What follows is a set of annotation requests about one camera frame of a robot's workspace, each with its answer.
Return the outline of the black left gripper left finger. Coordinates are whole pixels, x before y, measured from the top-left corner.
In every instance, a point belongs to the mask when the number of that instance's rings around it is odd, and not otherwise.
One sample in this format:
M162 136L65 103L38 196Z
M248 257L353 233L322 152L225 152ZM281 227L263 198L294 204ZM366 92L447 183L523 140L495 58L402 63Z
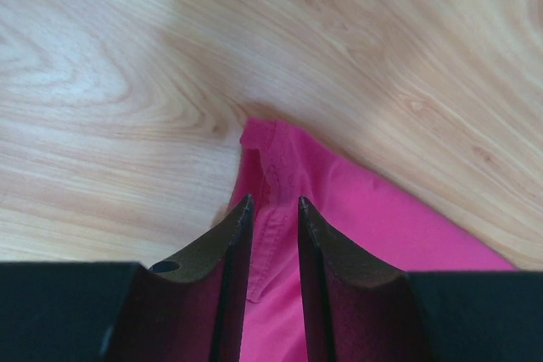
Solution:
M168 258L4 262L4 361L236 361L254 202Z

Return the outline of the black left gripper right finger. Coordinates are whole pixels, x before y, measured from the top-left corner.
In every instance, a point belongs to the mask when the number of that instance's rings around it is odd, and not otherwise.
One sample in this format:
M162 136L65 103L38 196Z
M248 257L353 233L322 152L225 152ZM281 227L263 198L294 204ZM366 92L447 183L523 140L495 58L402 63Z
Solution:
M539 271L405 272L299 200L311 361L539 361Z

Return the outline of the pink t shirt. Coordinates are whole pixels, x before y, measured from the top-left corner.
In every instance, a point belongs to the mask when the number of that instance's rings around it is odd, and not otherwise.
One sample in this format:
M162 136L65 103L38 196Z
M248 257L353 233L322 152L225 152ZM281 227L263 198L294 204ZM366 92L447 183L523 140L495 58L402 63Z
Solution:
M250 119L231 202L255 205L240 358L305 361L305 276L319 223L407 271L512 271L477 237L379 174L282 120Z

